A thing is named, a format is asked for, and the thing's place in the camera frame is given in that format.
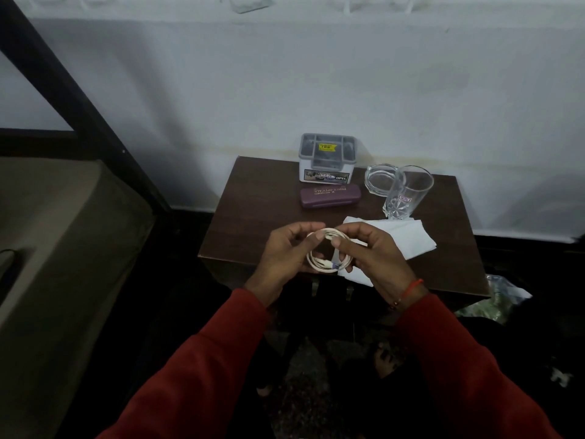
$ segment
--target yellow price sticker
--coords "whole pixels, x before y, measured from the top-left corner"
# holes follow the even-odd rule
[[[329,143],[319,143],[319,151],[331,151],[335,152],[337,145],[331,145]]]

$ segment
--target brown wooden table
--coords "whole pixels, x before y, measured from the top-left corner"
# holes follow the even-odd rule
[[[298,179],[298,163],[238,157],[205,236],[199,257],[218,278],[232,274],[240,284],[253,271],[270,231],[295,221],[323,221],[328,227],[347,216],[383,219],[383,197],[370,194],[363,184],[364,169],[355,168],[352,182],[362,199],[355,205],[304,209],[299,192],[312,184]],[[435,176],[413,217],[422,220],[437,248],[409,260],[452,309],[487,298],[488,285],[476,241],[467,218],[457,179]]]

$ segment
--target hand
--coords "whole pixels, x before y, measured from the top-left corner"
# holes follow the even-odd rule
[[[331,244],[339,249],[340,259],[343,260],[345,255],[353,257],[355,266],[368,276],[389,304],[396,302],[408,286],[417,279],[394,243],[394,239],[387,232],[364,222],[344,223],[337,229],[351,239],[367,243],[365,247],[341,237],[334,237],[331,241]],[[352,266],[348,266],[346,270],[351,272]],[[422,285],[417,286],[402,300],[399,309],[405,310],[426,294],[428,294],[426,288]]]
[[[244,288],[268,306],[278,299],[283,285],[297,272],[314,272],[311,267],[304,266],[303,261],[325,238],[325,233],[319,231],[323,228],[325,223],[322,222],[297,222],[271,232],[260,263]],[[294,239],[303,241],[293,246]]]

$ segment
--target red thread bracelet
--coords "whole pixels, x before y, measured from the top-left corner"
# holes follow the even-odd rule
[[[402,293],[402,295],[400,295],[399,299],[398,299],[396,302],[392,303],[392,304],[390,305],[390,307],[391,307],[393,310],[395,310],[395,309],[396,309],[396,307],[397,307],[398,305],[400,305],[400,302],[402,302],[402,299],[404,299],[404,298],[405,298],[407,295],[409,295],[409,294],[411,293],[411,291],[412,291],[414,288],[416,288],[417,286],[419,286],[419,285],[420,285],[421,283],[423,283],[423,282],[424,282],[424,280],[422,280],[422,279],[417,279],[417,280],[414,280],[414,281],[413,281],[413,282],[412,282],[410,285],[408,285],[408,287],[407,287],[407,288],[406,288],[406,290],[405,290],[405,291]]]

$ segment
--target white paper napkin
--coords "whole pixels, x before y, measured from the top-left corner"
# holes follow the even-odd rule
[[[366,222],[373,227],[386,231],[392,236],[396,246],[405,259],[411,259],[420,256],[428,251],[432,251],[437,247],[437,244],[422,227],[420,220],[404,219],[404,220],[363,220],[356,217],[346,217],[343,223],[352,222]],[[352,239],[352,242],[365,244],[357,239]],[[333,254],[333,263],[339,264],[339,251],[335,250]],[[345,269],[338,273],[341,277],[351,280],[363,285],[373,286],[370,279],[359,268],[353,267],[351,273]]]

